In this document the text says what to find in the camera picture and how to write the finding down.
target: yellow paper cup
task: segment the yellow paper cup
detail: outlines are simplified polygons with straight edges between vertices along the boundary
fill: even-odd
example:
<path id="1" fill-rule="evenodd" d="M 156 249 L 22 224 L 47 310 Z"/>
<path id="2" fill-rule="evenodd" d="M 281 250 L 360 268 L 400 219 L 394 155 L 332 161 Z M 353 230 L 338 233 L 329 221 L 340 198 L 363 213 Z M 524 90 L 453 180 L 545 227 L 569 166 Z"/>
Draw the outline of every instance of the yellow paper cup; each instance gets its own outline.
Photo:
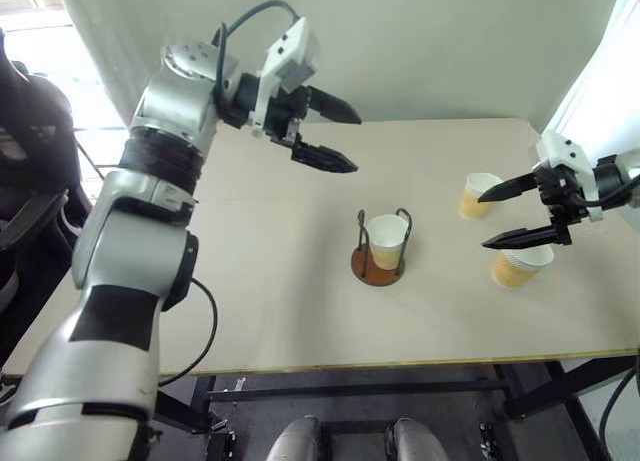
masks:
<path id="1" fill-rule="evenodd" d="M 467 176 L 467 184 L 458 209 L 460 216 L 464 219 L 479 219 L 486 216 L 494 203 L 479 203 L 478 198 L 489 188 L 501 182 L 502 179 L 490 173 L 472 173 Z"/>
<path id="2" fill-rule="evenodd" d="M 395 214 L 384 214 L 369 221 L 366 228 L 373 262 L 382 269 L 396 269 L 409 223 Z"/>
<path id="3" fill-rule="evenodd" d="M 553 250 L 546 244 L 527 249 L 503 249 L 493 263 L 491 275 L 500 286 L 519 288 L 551 264 L 553 258 Z"/>

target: wooden table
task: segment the wooden table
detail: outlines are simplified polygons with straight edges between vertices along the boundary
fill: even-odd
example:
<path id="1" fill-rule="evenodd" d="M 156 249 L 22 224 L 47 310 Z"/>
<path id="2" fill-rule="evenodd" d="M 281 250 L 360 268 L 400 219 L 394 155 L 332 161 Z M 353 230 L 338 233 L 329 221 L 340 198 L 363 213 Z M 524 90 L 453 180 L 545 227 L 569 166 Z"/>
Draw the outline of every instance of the wooden table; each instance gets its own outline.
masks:
<path id="1" fill-rule="evenodd" d="M 195 373 L 612 356 L 637 348 L 640 237 L 618 215 L 573 227 L 574 245 L 554 246 L 553 265 L 520 290 L 494 284 L 496 253 L 480 243 L 548 224 L 537 194 L 502 203 L 482 220 L 458 216 L 468 173 L 507 179 L 530 170 L 537 135 L 526 121 L 306 124 L 302 133 L 360 170 L 312 170 L 249 130 L 221 126 L 214 140 L 190 230 L 200 238 L 195 274 L 216 297 L 220 326 Z M 367 286 L 350 270 L 356 214 L 398 207 L 414 220 L 406 272 L 393 286 Z M 67 276 L 6 373 L 24 373 L 77 298 Z M 163 373 L 197 355 L 210 323 L 195 288 L 163 315 Z"/>

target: round wooden base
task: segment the round wooden base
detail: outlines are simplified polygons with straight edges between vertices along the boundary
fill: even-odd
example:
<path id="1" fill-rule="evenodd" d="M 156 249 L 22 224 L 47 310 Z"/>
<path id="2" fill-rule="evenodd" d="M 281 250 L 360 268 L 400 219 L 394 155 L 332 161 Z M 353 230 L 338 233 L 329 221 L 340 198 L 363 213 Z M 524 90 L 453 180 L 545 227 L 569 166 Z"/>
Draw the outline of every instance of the round wooden base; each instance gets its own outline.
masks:
<path id="1" fill-rule="evenodd" d="M 379 268 L 376 263 L 373 262 L 373 256 L 371 250 L 366 248 L 367 256 L 367 273 L 366 276 L 362 276 L 362 266 L 365 260 L 365 246 L 356 248 L 351 255 L 351 270 L 356 277 L 370 286 L 389 286 L 398 281 L 404 273 L 404 260 L 400 261 L 399 273 L 396 274 L 396 270 L 386 270 Z"/>

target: cable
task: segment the cable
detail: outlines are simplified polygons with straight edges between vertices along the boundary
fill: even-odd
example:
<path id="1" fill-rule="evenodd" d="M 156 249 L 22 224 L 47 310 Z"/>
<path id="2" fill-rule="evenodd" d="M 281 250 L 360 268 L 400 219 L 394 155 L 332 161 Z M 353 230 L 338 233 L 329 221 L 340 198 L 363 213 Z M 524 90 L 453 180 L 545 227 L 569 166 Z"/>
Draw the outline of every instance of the cable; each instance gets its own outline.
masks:
<path id="1" fill-rule="evenodd" d="M 229 26 L 229 30 L 227 31 L 227 36 L 231 36 L 240 26 L 246 23 L 250 18 L 258 14 L 259 12 L 269 8 L 284 8 L 287 11 L 289 11 L 292 18 L 291 26 L 293 26 L 295 22 L 298 21 L 298 19 L 300 19 L 300 15 L 296 13 L 296 10 L 293 9 L 291 5 L 286 1 L 269 0 L 269 1 L 265 1 L 264 3 L 258 4 L 257 6 L 254 6 L 249 11 L 247 11 L 242 16 L 240 16 L 238 19 L 236 19 L 231 24 L 231 26 Z M 220 30 L 218 29 L 218 31 L 216 31 L 216 34 L 213 36 L 213 39 L 211 40 L 211 44 L 213 44 L 214 46 L 218 46 L 219 40 L 220 40 Z"/>
<path id="2" fill-rule="evenodd" d="M 211 291 L 209 291 L 209 289 L 200 281 L 198 281 L 196 278 L 191 278 L 191 282 L 202 290 L 202 292 L 207 296 L 207 298 L 209 299 L 209 302 L 211 303 L 211 309 L 213 311 L 213 324 L 211 326 L 211 334 L 209 334 L 209 339 L 207 340 L 207 344 L 205 345 L 204 349 L 198 355 L 198 357 L 193 361 L 193 363 L 191 363 L 189 366 L 184 368 L 178 374 L 174 374 L 173 376 L 160 381 L 158 383 L 158 386 L 160 387 L 166 386 L 169 383 L 173 383 L 174 381 L 177 381 L 178 379 L 182 378 L 185 374 L 187 374 L 189 371 L 191 371 L 193 368 L 195 368 L 198 365 L 198 363 L 202 361 L 202 359 L 209 352 L 209 349 L 213 344 L 213 340 L 216 337 L 216 331 L 218 331 L 218 306 L 216 305 L 216 300 L 213 299 L 213 294 L 211 294 Z"/>
<path id="3" fill-rule="evenodd" d="M 611 453 L 609 453 L 609 447 L 607 446 L 607 433 L 606 433 L 607 422 L 609 421 L 609 415 L 611 414 L 611 410 L 613 409 L 616 402 L 618 401 L 620 394 L 622 394 L 622 391 L 624 391 L 624 388 L 627 387 L 627 384 L 629 384 L 629 381 L 631 381 L 631 378 L 633 378 L 635 374 L 636 374 L 636 370 L 630 369 L 627 372 L 627 374 L 624 375 L 624 378 L 622 378 L 622 381 L 620 381 L 615 391 L 609 398 L 609 401 L 607 402 L 607 406 L 604 408 L 604 411 L 602 412 L 602 418 L 600 418 L 600 429 L 598 430 L 598 434 L 600 436 L 600 442 L 602 443 L 602 447 L 604 448 L 604 452 L 607 457 L 607 460 L 612 459 Z"/>
<path id="4" fill-rule="evenodd" d="M 218 60 L 216 61 L 216 84 L 213 86 L 213 101 L 216 106 L 222 101 L 222 69 L 224 66 L 224 56 L 227 51 L 227 25 L 222 23 L 220 24 L 220 29 L 218 30 L 220 33 L 220 41 L 218 46 Z"/>
<path id="5" fill-rule="evenodd" d="M 638 396 L 640 396 L 640 346 L 638 346 L 638 355 L 636 356 L 636 385 Z"/>
<path id="6" fill-rule="evenodd" d="M 257 6 L 254 6 L 249 11 L 244 13 L 238 19 L 236 19 L 231 26 L 227 29 L 227 25 L 225 23 L 221 23 L 220 27 L 216 31 L 216 34 L 213 36 L 211 40 L 211 44 L 218 47 L 218 58 L 216 60 L 216 84 L 213 88 L 213 101 L 217 105 L 222 101 L 223 94 L 223 84 L 222 74 L 224 67 L 224 56 L 227 48 L 227 39 L 231 36 L 240 26 L 246 23 L 249 19 L 251 19 L 256 14 L 264 11 L 269 8 L 284 8 L 291 14 L 291 26 L 293 26 L 300 16 L 296 13 L 295 9 L 293 9 L 289 3 L 282 0 L 270 0 L 265 1 L 264 3 L 260 3 Z"/>
<path id="7" fill-rule="evenodd" d="M 626 184 L 623 184 L 618 189 L 612 191 L 611 193 L 607 194 L 603 198 L 598 199 L 597 201 L 587 201 L 577 193 L 572 194 L 571 197 L 573 201 L 580 206 L 584 206 L 586 208 L 596 208 L 598 206 L 602 206 L 603 204 L 610 203 L 611 201 L 615 201 L 618 197 L 622 196 L 623 194 L 627 194 L 628 191 L 631 191 L 638 185 L 640 185 L 640 175 L 632 178 Z"/>

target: white wall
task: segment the white wall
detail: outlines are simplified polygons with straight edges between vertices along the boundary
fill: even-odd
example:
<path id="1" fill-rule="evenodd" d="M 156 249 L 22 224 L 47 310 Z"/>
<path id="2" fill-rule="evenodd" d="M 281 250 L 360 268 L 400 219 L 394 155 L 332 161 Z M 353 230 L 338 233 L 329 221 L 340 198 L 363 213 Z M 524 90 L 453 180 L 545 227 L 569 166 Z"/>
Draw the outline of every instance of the white wall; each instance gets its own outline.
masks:
<path id="1" fill-rule="evenodd" d="M 209 40 L 264 0 L 65 0 L 125 121 L 177 37 Z M 615 0 L 287 0 L 322 46 L 313 83 L 368 121 L 520 117 L 543 128 Z M 255 71 L 287 16 L 261 15 L 228 51 Z"/>

